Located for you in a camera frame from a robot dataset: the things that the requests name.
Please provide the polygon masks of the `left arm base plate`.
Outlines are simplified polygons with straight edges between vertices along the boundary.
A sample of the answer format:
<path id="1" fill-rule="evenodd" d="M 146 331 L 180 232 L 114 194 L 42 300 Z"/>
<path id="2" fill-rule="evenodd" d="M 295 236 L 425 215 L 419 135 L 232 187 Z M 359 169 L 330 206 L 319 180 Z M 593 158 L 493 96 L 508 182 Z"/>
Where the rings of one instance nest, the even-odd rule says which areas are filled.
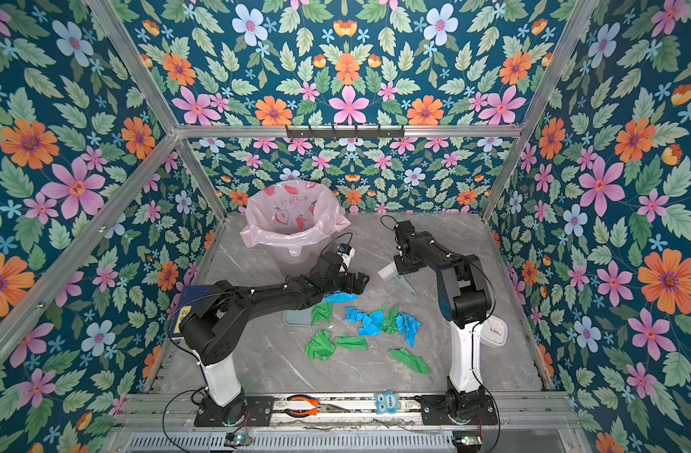
<path id="1" fill-rule="evenodd" d="M 224 406 L 218 405 L 210 396 L 199 404 L 194 426 L 198 428 L 268 427 L 274 414 L 273 396 L 246 396 L 239 394 Z"/>

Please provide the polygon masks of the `pale green dustpan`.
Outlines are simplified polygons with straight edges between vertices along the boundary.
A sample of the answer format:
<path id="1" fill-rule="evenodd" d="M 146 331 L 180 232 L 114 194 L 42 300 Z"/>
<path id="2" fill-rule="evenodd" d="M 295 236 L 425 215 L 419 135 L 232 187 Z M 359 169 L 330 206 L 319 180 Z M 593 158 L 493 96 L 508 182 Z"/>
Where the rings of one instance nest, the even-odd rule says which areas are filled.
<path id="1" fill-rule="evenodd" d="M 283 313 L 283 322 L 288 326 L 310 327 L 312 324 L 312 309 L 285 311 Z"/>

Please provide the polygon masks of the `pale green hand brush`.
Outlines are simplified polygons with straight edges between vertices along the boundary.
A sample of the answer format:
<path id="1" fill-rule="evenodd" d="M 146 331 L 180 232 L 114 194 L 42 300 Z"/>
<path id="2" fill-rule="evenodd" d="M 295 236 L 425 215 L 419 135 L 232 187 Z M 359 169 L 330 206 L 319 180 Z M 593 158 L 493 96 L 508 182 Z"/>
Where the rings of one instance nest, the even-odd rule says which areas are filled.
<path id="1" fill-rule="evenodd" d="M 402 286 L 413 297 L 419 296 L 419 293 L 409 283 L 408 279 L 398 272 L 395 262 L 390 262 L 381 268 L 379 270 L 379 277 L 390 286 Z"/>

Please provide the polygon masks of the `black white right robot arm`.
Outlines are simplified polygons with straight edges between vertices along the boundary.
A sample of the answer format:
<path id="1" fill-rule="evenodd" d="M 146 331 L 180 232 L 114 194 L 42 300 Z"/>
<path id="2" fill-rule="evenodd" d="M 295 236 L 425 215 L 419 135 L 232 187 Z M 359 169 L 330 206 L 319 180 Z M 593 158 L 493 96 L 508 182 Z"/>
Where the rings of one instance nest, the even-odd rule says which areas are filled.
<path id="1" fill-rule="evenodd" d="M 451 331 L 449 391 L 458 396 L 477 392 L 482 386 L 481 333 L 494 304 L 479 258 L 448 249 L 409 221 L 396 223 L 394 235 L 398 273 L 428 268 L 436 277 L 436 300 Z"/>

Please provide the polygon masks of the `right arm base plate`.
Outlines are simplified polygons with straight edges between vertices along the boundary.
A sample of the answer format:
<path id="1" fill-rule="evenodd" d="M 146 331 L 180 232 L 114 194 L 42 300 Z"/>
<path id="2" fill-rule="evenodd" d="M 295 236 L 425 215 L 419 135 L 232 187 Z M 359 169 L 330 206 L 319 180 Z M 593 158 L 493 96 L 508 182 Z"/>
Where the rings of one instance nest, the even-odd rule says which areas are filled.
<path id="1" fill-rule="evenodd" d="M 427 426 L 497 426 L 494 400 L 487 394 L 438 394 L 418 396 L 422 422 Z"/>

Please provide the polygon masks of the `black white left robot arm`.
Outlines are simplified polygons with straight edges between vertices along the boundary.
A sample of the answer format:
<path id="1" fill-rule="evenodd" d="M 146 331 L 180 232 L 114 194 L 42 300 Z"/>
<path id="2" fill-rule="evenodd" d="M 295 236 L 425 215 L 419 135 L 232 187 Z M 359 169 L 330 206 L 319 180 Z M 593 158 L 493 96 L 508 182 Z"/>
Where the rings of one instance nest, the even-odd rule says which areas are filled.
<path id="1" fill-rule="evenodd" d="M 231 355 L 250 321 L 281 311 L 309 309 L 332 294 L 359 296 L 369 280 L 362 272 L 349 271 L 342 256 L 327 252 L 309 272 L 281 283 L 248 287 L 220 280 L 212 285 L 179 321 L 179 334 L 197 358 L 205 379 L 205 402 L 224 410 L 243 400 Z"/>

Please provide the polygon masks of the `blue paper scrap top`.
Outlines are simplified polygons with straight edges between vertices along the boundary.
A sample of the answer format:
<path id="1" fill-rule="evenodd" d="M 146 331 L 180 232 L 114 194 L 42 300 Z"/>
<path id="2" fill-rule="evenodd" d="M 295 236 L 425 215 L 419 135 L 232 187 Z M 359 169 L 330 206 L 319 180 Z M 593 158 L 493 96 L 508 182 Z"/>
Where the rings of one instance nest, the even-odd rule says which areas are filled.
<path id="1" fill-rule="evenodd" d="M 346 302 L 353 302 L 358 299 L 358 296 L 356 294 L 349 294 L 349 293 L 335 293 L 335 294 L 330 294 L 329 296 L 325 296 L 322 299 L 323 303 L 332 303 L 332 304 L 341 304 L 341 303 L 346 303 Z"/>

